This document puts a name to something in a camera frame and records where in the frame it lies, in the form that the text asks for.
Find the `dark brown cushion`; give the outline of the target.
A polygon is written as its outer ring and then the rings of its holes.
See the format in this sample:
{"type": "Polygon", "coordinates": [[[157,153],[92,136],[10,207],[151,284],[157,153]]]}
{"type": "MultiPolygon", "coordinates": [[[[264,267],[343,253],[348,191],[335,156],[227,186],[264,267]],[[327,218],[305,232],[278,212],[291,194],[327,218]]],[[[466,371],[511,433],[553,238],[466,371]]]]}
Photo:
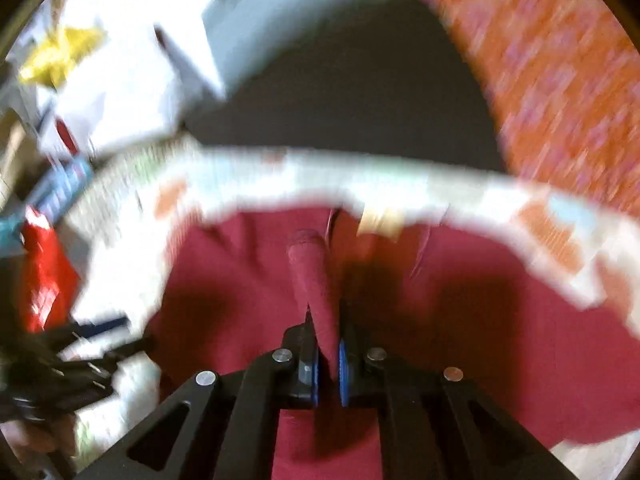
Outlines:
{"type": "Polygon", "coordinates": [[[506,172],[471,67],[420,0],[352,6],[186,128],[204,145],[286,146],[506,172]]]}

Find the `blue patterned box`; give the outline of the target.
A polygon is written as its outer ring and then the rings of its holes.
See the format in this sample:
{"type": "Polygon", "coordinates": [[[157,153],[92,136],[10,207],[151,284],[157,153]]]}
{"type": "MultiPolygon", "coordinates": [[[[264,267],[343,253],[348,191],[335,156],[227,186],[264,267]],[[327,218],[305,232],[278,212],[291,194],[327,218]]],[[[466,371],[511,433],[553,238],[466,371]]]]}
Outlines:
{"type": "Polygon", "coordinates": [[[26,205],[43,214],[51,224],[58,223],[85,191],[94,175],[84,156],[65,164],[56,162],[27,195],[26,205]]]}

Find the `dark red small garment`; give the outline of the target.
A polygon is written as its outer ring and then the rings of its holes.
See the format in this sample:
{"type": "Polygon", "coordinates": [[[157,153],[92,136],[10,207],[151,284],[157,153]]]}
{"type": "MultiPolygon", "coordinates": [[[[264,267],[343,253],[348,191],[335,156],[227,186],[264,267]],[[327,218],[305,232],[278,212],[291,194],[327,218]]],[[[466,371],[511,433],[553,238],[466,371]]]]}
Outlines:
{"type": "Polygon", "coordinates": [[[329,208],[190,226],[148,326],[162,395],[242,370],[305,318],[336,372],[348,318],[418,370],[460,368],[549,448],[638,428],[639,343],[609,304],[579,310],[503,244],[451,226],[398,240],[356,227],[329,208]]]}

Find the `white paper bag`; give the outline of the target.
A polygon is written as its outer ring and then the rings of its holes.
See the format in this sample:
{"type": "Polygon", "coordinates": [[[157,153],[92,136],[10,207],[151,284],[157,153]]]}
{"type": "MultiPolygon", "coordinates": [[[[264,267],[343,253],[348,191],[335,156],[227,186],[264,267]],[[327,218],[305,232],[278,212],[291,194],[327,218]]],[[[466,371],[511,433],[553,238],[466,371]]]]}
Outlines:
{"type": "Polygon", "coordinates": [[[41,153],[67,144],[102,156],[169,136],[200,92],[224,95],[202,15],[214,0],[67,0],[65,27],[99,27],[104,40],[52,98],[41,153]]]}

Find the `yellow packet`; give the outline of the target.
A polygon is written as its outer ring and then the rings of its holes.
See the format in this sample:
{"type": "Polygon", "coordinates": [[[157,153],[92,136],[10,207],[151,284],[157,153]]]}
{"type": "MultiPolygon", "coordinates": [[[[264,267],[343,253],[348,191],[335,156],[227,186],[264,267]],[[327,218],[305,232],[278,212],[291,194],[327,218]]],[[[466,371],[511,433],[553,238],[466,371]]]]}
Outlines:
{"type": "Polygon", "coordinates": [[[57,27],[36,45],[18,71],[23,84],[60,90],[74,68],[104,41],[99,27],[57,27]]]}

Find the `red plastic bag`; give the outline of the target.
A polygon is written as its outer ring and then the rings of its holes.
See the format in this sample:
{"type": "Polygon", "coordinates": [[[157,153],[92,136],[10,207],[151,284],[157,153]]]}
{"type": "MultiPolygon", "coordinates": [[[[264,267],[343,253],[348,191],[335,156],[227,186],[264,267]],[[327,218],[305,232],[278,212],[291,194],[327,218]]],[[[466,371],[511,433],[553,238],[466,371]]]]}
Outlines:
{"type": "Polygon", "coordinates": [[[21,234],[26,255],[18,306],[26,330],[40,333],[67,322],[79,275],[44,214],[27,207],[21,234]]]}

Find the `orange floral fabric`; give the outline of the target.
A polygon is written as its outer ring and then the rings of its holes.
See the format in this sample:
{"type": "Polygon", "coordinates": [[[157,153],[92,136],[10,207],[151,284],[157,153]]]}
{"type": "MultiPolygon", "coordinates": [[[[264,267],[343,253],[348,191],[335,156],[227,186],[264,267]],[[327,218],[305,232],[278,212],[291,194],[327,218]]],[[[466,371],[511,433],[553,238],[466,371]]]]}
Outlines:
{"type": "Polygon", "coordinates": [[[639,53],[602,0],[424,0],[480,78],[506,166],[638,216],[639,53]]]}

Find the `white quilt with hearts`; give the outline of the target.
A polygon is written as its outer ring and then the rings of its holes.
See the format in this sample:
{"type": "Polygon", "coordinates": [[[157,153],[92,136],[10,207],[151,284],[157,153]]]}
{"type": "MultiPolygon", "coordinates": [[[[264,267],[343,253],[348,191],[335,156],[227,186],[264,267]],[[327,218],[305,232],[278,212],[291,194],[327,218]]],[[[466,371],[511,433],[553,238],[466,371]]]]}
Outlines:
{"type": "Polygon", "coordinates": [[[550,185],[434,162],[201,148],[182,138],[116,156],[66,214],[60,237],[82,276],[73,316],[130,321],[75,344],[73,355],[96,356],[142,333],[190,223],[311,203],[491,236],[580,310],[606,296],[599,266],[639,295],[638,220],[550,185]]]}

